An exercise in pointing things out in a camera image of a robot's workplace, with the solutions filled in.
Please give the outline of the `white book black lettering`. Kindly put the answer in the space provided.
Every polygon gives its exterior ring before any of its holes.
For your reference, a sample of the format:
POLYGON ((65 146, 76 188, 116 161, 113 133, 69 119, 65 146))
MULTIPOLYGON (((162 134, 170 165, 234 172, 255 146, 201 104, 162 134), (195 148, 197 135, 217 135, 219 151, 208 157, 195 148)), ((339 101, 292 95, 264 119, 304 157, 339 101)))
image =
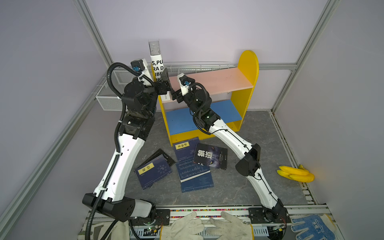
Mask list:
POLYGON ((167 79, 163 79, 163 72, 165 70, 163 57, 161 55, 160 42, 159 41, 149 41, 150 55, 151 55, 151 65, 153 76, 156 82, 156 85, 159 87, 159 95, 162 102, 170 101, 170 83, 167 82, 167 79))

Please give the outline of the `black wolf cover book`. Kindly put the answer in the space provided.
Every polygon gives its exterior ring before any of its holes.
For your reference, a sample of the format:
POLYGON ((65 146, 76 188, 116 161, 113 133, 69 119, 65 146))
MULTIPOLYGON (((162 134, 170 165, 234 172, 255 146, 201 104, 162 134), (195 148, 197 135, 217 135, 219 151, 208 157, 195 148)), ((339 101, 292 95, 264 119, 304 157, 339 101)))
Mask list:
POLYGON ((228 165, 228 149, 198 143, 195 149, 194 163, 226 170, 228 165))

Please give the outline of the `blue book with barcode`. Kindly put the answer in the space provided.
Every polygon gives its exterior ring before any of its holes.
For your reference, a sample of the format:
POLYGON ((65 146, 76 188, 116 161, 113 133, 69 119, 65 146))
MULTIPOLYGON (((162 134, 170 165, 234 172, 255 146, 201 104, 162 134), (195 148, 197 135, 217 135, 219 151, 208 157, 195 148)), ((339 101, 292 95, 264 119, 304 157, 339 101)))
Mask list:
POLYGON ((176 163, 180 182, 186 182, 211 172, 208 166, 195 164, 193 157, 188 157, 176 163))

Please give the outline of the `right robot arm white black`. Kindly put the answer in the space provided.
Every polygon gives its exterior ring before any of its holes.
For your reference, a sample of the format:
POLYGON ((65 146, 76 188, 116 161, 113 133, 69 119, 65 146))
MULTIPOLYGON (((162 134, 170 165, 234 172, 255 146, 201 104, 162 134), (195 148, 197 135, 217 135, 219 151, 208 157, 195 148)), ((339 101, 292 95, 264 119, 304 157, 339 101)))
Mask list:
POLYGON ((173 100, 185 102, 190 109, 195 126, 206 135, 214 135, 225 143, 239 158, 238 173, 246 177, 255 189, 269 223, 288 222, 288 211, 271 190, 260 165, 261 147, 251 144, 235 133, 222 118, 211 109, 212 99, 201 84, 181 73, 177 75, 180 89, 172 90, 173 100))

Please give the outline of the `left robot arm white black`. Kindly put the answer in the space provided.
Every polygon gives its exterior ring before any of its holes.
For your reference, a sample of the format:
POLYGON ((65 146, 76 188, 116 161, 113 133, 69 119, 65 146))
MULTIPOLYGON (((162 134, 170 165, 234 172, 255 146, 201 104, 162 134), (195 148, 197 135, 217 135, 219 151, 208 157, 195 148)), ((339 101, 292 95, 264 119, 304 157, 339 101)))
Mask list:
POLYGON ((107 70, 109 88, 122 102, 122 112, 114 132, 115 151, 102 180, 92 193, 84 195, 83 204, 91 208, 86 225, 85 239, 91 238, 96 213, 118 221, 132 219, 152 223, 156 218, 156 205, 149 201, 125 197, 126 184, 135 159, 143 147, 155 122, 157 100, 170 89, 169 82, 154 82, 145 59, 131 62, 131 66, 113 63, 107 70), (134 75, 124 92, 120 93, 112 82, 116 68, 134 75))

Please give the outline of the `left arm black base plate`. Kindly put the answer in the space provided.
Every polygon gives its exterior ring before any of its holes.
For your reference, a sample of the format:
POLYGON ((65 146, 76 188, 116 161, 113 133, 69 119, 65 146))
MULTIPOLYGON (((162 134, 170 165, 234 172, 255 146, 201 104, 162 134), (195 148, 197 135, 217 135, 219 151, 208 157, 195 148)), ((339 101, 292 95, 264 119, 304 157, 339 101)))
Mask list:
POLYGON ((168 226, 171 219, 170 209, 156 209, 151 211, 146 218, 136 217, 131 219, 133 226, 168 226))

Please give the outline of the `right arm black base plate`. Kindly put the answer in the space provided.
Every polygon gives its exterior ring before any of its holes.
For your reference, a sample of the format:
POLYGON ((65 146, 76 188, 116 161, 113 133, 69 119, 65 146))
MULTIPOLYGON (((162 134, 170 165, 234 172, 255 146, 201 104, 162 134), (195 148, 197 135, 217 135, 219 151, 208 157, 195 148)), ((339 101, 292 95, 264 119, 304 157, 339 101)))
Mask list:
POLYGON ((264 207, 249 208, 249 218, 252 224, 287 224, 290 216, 286 208, 271 210, 264 207))

